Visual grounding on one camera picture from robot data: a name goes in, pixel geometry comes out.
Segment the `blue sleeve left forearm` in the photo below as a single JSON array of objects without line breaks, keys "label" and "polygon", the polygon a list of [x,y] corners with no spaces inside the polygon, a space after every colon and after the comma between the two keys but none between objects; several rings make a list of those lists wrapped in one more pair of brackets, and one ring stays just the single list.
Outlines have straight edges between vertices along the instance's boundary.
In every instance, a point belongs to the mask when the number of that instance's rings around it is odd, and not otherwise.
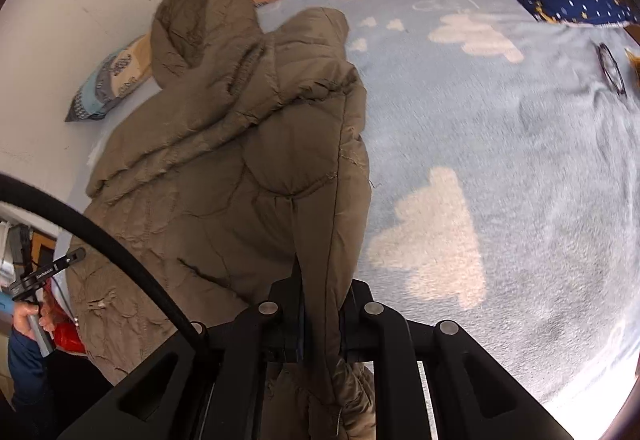
[{"label": "blue sleeve left forearm", "polygon": [[37,343],[13,329],[8,346],[9,370],[14,382],[12,405],[26,412],[38,405],[46,393],[47,370]]}]

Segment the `person's left hand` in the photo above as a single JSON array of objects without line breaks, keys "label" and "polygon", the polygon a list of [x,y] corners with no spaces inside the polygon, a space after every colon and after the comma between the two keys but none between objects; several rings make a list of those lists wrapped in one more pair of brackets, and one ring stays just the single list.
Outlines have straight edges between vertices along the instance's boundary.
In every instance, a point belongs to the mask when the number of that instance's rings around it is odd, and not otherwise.
[{"label": "person's left hand", "polygon": [[46,332],[52,333],[55,330],[55,315],[49,304],[33,305],[26,303],[26,301],[17,301],[14,304],[12,327],[17,333],[35,339],[35,332],[29,322],[30,317],[36,317],[38,324]]}]

